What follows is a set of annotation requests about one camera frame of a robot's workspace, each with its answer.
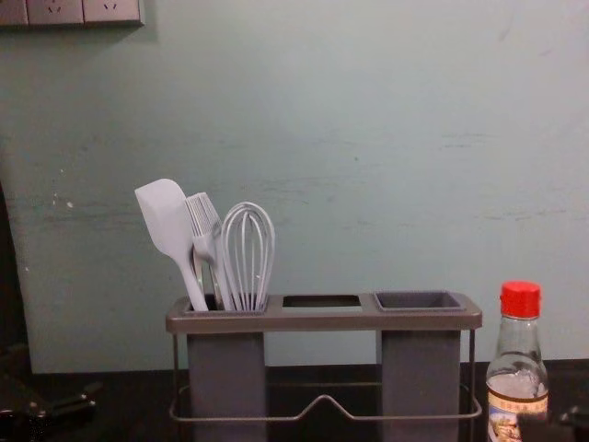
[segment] glass bottle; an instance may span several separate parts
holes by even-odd
[[[491,442],[521,441],[517,415],[546,416],[548,374],[537,333],[540,286],[525,281],[502,285],[497,353],[487,369],[488,433]]]

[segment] white spatula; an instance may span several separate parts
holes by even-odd
[[[154,245],[180,268],[192,307],[208,310],[191,267],[192,230],[184,192],[176,182],[162,179],[136,189],[135,196]]]

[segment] empty compartment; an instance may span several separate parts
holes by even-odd
[[[464,306],[449,292],[378,292],[376,303],[383,310],[454,311]]]

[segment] white kitchen utensil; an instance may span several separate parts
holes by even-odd
[[[225,276],[221,218],[206,192],[188,197],[186,207],[192,221],[194,252],[201,259],[207,261],[213,270],[214,288],[219,292],[218,295],[215,292],[217,305],[221,301],[223,309],[235,310]]]
[[[191,263],[192,230],[184,192],[176,182],[162,179],[136,189],[135,196],[154,245],[180,268],[192,307],[208,310]]]
[[[235,205],[222,228],[225,272],[237,309],[264,309],[274,261],[274,225],[260,206]]]

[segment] whisk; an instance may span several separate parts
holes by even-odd
[[[235,205],[222,227],[225,274],[239,310],[264,309],[274,261],[274,225],[260,206]]]

